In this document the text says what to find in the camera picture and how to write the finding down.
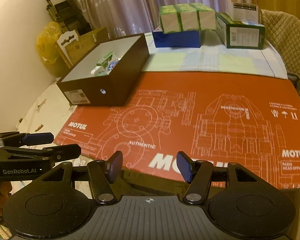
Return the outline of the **small green medicine box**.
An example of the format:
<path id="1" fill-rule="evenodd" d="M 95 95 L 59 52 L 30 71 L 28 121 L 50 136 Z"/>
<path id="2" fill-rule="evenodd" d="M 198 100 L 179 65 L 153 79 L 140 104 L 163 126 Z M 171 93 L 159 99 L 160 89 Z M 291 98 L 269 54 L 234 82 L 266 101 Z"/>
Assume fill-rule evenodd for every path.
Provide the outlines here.
<path id="1" fill-rule="evenodd" d="M 103 67 L 104 69 L 106 69 L 114 58 L 115 52 L 110 51 L 96 63 L 96 66 Z"/>

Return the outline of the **clear floss pick box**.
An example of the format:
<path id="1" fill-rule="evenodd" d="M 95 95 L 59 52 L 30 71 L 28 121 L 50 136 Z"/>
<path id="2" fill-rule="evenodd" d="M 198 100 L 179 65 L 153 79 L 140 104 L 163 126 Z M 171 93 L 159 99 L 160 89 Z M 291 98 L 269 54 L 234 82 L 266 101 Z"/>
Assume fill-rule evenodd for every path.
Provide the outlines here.
<path id="1" fill-rule="evenodd" d="M 114 61 L 111 61 L 108 66 L 106 67 L 106 71 L 109 73 L 111 72 L 115 66 L 118 64 L 119 60 L 114 60 Z"/>

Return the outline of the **white adapter marked 2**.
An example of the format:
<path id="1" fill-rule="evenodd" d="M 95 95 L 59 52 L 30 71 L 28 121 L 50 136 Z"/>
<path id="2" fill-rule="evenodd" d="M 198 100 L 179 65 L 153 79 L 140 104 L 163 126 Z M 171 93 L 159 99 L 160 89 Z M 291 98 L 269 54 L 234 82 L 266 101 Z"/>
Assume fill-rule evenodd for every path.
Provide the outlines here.
<path id="1" fill-rule="evenodd" d="M 92 76 L 105 76 L 108 75 L 108 72 L 102 66 L 96 66 L 90 74 Z"/>

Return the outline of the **cream printed bed sheet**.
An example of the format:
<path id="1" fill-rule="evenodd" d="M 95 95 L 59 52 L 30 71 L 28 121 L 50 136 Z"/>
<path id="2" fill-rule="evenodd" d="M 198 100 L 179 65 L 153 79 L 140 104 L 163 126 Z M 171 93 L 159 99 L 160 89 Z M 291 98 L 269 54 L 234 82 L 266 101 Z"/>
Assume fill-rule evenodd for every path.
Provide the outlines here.
<path id="1" fill-rule="evenodd" d="M 50 132 L 57 137 L 75 109 L 54 82 L 36 99 L 16 129 L 20 133 Z"/>

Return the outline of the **red Motul cardboard sheet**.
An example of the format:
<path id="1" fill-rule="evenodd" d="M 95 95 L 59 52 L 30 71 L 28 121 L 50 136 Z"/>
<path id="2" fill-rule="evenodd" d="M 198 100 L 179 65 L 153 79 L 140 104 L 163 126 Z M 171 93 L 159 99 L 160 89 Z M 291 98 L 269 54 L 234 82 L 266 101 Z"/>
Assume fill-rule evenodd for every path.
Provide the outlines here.
<path id="1" fill-rule="evenodd" d="M 181 180 L 176 155 L 236 162 L 278 189 L 300 188 L 300 97 L 289 80 L 147 72 L 122 107 L 77 107 L 58 133 L 91 159 L 123 153 L 126 169 Z"/>

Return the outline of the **brown open shoe box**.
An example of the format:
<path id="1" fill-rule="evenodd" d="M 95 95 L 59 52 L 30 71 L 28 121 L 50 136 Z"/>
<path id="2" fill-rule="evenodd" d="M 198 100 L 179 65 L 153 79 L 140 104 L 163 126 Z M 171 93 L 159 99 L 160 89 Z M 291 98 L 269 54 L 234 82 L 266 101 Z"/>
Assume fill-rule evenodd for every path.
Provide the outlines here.
<path id="1" fill-rule="evenodd" d="M 144 34 L 102 42 L 73 66 L 57 86 L 72 105 L 122 106 L 148 58 Z"/>

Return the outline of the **yellow plastic bag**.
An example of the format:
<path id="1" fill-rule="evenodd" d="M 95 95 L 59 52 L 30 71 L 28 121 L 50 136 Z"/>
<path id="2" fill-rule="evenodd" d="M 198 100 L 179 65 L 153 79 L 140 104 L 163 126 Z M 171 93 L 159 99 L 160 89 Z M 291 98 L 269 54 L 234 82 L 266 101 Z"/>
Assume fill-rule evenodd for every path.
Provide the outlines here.
<path id="1" fill-rule="evenodd" d="M 62 30 L 58 23 L 49 22 L 36 39 L 37 54 L 44 67 L 54 77 L 61 77 L 66 73 L 66 65 L 55 46 L 61 35 Z"/>

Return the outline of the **white carved wooden board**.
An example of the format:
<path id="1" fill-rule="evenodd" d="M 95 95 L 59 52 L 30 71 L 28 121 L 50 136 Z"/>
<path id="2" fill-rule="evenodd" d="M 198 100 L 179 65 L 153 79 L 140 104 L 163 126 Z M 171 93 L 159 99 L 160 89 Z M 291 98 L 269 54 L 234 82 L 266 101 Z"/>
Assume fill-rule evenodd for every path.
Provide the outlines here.
<path id="1" fill-rule="evenodd" d="M 68 69 L 72 67 L 72 62 L 66 51 L 66 46 L 69 45 L 71 42 L 78 41 L 79 35 L 77 30 L 66 31 L 63 33 L 59 39 L 55 42 L 55 47 L 63 61 L 65 62 Z"/>

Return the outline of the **brown cardboard boxes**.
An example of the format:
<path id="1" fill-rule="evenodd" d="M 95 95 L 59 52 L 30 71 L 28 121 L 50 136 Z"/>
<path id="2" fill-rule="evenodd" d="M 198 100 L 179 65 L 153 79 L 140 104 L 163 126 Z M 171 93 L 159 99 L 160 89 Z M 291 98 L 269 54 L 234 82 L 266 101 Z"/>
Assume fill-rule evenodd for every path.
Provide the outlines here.
<path id="1" fill-rule="evenodd" d="M 70 59 L 69 61 L 74 65 L 97 45 L 108 40 L 107 28 L 98 28 L 79 36 L 77 40 L 71 41 L 65 46 L 65 51 Z"/>

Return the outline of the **plaid pastel cloth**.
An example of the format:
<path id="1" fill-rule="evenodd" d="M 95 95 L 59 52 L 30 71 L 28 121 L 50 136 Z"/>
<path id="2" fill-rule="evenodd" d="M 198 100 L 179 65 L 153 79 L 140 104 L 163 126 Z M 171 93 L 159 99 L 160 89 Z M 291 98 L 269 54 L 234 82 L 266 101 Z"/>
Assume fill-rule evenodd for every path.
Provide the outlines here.
<path id="1" fill-rule="evenodd" d="M 262 50 L 228 49 L 215 31 L 206 31 L 200 48 L 156 48 L 146 34 L 149 59 L 144 72 L 225 72 L 288 79 L 283 59 L 266 43 Z"/>

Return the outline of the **blue flat box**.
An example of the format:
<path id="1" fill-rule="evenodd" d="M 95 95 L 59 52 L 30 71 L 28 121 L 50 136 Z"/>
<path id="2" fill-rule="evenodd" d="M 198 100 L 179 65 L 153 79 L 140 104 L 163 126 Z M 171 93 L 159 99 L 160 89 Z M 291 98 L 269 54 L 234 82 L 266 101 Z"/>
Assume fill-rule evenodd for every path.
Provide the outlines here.
<path id="1" fill-rule="evenodd" d="M 181 31 L 165 34 L 160 27 L 152 32 L 156 48 L 200 48 L 204 32 L 202 30 Z"/>

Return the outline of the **black folding ladder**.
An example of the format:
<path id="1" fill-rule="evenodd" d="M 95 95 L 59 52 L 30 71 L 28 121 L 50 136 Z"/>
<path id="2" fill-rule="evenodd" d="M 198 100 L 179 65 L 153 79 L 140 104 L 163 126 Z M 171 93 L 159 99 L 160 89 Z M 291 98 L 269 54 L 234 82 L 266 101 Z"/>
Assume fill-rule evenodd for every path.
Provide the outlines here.
<path id="1" fill-rule="evenodd" d="M 92 31 L 74 0 L 64 0 L 57 4 L 53 4 L 51 0 L 46 1 L 47 12 L 51 19 L 58 23 L 63 33 L 75 30 L 79 35 L 83 35 Z"/>

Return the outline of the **dark green labelled box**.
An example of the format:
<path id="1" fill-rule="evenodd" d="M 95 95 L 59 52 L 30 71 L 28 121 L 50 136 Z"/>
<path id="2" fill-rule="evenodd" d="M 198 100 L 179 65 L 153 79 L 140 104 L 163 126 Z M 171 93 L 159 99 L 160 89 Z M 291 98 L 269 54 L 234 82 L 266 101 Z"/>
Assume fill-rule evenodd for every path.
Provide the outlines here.
<path id="1" fill-rule="evenodd" d="M 262 24 L 233 21 L 223 12 L 216 14 L 216 33 L 226 48 L 263 49 L 265 26 Z"/>

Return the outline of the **green wrapped tissue pack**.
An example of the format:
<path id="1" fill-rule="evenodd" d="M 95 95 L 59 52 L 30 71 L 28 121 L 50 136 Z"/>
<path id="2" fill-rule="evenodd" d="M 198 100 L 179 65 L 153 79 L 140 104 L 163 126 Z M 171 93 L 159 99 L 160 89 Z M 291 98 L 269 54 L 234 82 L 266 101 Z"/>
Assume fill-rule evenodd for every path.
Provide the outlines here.
<path id="1" fill-rule="evenodd" d="M 159 10 L 165 34 L 192 30 L 216 30 L 216 11 L 202 3 L 165 5 Z"/>

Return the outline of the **tall white product box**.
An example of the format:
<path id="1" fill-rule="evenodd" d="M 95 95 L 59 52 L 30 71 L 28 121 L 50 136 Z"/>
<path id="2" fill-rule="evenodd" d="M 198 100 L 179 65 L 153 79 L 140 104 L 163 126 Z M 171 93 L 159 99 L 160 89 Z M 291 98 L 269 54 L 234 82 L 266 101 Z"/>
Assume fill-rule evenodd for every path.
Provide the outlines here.
<path id="1" fill-rule="evenodd" d="M 233 21 L 259 24 L 258 0 L 227 0 L 227 6 Z"/>

